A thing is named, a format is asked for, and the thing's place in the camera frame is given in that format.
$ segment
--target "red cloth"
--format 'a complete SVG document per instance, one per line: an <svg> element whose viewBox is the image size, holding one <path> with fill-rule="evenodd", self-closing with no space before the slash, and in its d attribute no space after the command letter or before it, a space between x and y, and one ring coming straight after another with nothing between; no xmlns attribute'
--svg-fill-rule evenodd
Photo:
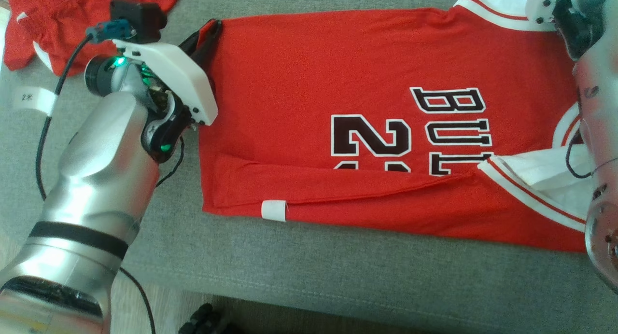
<svg viewBox="0 0 618 334"><path fill-rule="evenodd" d="M49 53L56 75L60 75L73 50L86 36L89 26L110 19L111 0L9 0L11 19L6 32L4 63L9 70L24 68L34 57L32 42ZM157 2L168 12L176 0L140 0ZM17 21L18 16L27 17ZM111 42L87 44L77 56L69 74L82 72L97 54L114 55Z"/></svg>
<svg viewBox="0 0 618 334"><path fill-rule="evenodd" d="M470 4L486 19L455 6L224 20L208 68L219 116L199 128L204 211L262 217L265 200L285 200L286 220L584 251L582 217L528 193L494 157L432 163L549 149L576 102L555 32L514 30L534 25ZM424 110L414 88L474 88L483 107L466 111L480 104L468 95ZM462 121L478 126L437 141L469 144L431 140L430 123Z"/></svg>

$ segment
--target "gray fabric surface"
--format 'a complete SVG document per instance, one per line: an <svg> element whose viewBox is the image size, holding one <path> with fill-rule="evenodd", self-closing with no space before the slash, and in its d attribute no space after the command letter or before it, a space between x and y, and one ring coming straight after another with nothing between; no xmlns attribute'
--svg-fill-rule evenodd
<svg viewBox="0 0 618 334"><path fill-rule="evenodd" d="M163 40L180 43L211 17L448 8L455 1L181 0ZM53 90L56 78L37 61L11 74L4 68L2 79L0 227L23 240L42 207L33 169L44 116L11 110L7 98L19 85ZM68 80L44 153L48 188L55 182L60 152L98 100L82 79ZM139 279L440 333L616 330L618 299L585 255L202 213L197 135L187 132L185 139L185 162L157 189L126 258L126 268Z"/></svg>

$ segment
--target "white label tag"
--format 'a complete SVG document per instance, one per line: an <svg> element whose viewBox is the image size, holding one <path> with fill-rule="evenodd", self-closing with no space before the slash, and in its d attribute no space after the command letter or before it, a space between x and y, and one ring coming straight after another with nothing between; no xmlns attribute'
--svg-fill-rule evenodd
<svg viewBox="0 0 618 334"><path fill-rule="evenodd" d="M285 222L285 200L264 200L262 202L262 218L265 220Z"/></svg>
<svg viewBox="0 0 618 334"><path fill-rule="evenodd" d="M13 107L16 109L29 108L38 110L51 116L58 96L46 88L18 87L13 96Z"/></svg>

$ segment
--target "basketball jersey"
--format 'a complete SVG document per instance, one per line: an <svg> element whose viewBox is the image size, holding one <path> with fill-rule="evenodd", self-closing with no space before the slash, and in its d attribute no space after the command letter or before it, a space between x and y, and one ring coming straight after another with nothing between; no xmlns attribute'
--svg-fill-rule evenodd
<svg viewBox="0 0 618 334"><path fill-rule="evenodd" d="M224 20L204 211L584 251L589 184L550 181L578 128L573 63L524 6Z"/></svg>

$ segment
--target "black band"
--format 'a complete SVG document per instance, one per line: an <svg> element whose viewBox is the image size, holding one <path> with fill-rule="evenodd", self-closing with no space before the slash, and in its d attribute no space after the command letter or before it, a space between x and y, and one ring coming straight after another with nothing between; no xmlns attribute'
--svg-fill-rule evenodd
<svg viewBox="0 0 618 334"><path fill-rule="evenodd" d="M37 222L29 237L52 237L79 242L112 253L120 259L124 259L128 249L128 244L117 237L84 226L60 222Z"/></svg>

